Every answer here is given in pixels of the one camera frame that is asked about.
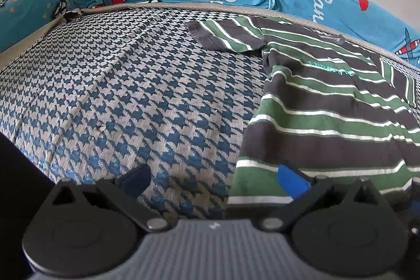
blue gripper pad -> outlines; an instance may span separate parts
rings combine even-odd
[[[310,182],[283,164],[279,166],[277,175],[279,184],[293,199],[298,198],[311,188]]]

black circular mount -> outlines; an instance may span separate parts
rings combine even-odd
[[[309,213],[295,224],[291,236],[310,265],[350,277],[386,272],[404,257],[408,245],[392,213],[356,202]]]
[[[35,268],[56,277],[81,278],[114,268],[137,243],[125,216],[97,207],[58,206],[28,227],[22,242]]]

green and gray striped shirt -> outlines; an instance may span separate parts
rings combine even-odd
[[[281,17],[186,24],[205,49],[262,51],[260,107],[245,130],[229,204],[288,203],[280,164],[309,176],[368,177],[381,193],[420,175],[415,80],[342,36]]]

beige fabric border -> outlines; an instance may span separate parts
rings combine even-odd
[[[117,5],[111,5],[108,7],[100,7],[100,8],[95,8],[95,9],[75,9],[75,10],[72,10],[72,12],[79,13],[81,15],[87,15],[87,14],[98,14],[98,13],[133,9],[133,8],[162,8],[162,9],[169,8],[169,9],[227,12],[227,13],[234,13],[234,14],[245,14],[249,16],[283,17],[294,23],[304,25],[312,29],[325,31],[333,35],[343,35],[344,38],[348,40],[349,42],[352,42],[365,49],[369,49],[385,57],[393,59],[411,70],[420,72],[419,68],[411,65],[410,63],[406,62],[404,59],[398,57],[397,55],[383,48],[370,44],[359,38],[343,34],[340,31],[326,27],[322,24],[311,22],[311,21],[308,21],[307,19],[298,18],[295,16],[284,14],[282,12],[274,11],[274,10],[259,9],[259,8],[253,8],[253,7],[238,7],[234,5],[224,5],[224,4],[215,4],[215,3],[137,3],[137,4],[131,3],[131,4],[117,4]],[[0,70],[2,70],[7,64],[12,62],[14,59],[18,58],[22,53],[26,52],[28,49],[32,48],[35,44],[43,40],[44,37],[52,29],[54,29],[55,27],[63,23],[65,23],[65,20],[60,15],[60,17],[58,17],[57,19],[54,19],[52,22],[44,25],[43,27],[41,27],[34,33],[30,34],[29,36],[27,36],[20,42],[16,43],[15,45],[7,49],[5,52],[3,52],[2,54],[0,54]]]
[[[26,53],[32,47],[36,46],[41,42],[44,37],[55,27],[66,23],[62,15],[47,23],[43,27],[40,27],[37,31],[33,32],[29,36],[26,36],[23,40],[13,44],[9,49],[6,49],[3,53],[0,53],[0,71],[5,69],[10,63],[19,58],[20,55]]]

houndstooth rug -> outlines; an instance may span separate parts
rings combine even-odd
[[[0,73],[0,129],[53,181],[147,163],[141,201],[218,218],[265,75],[258,55],[205,51],[183,23],[234,14],[130,9],[58,27]]]

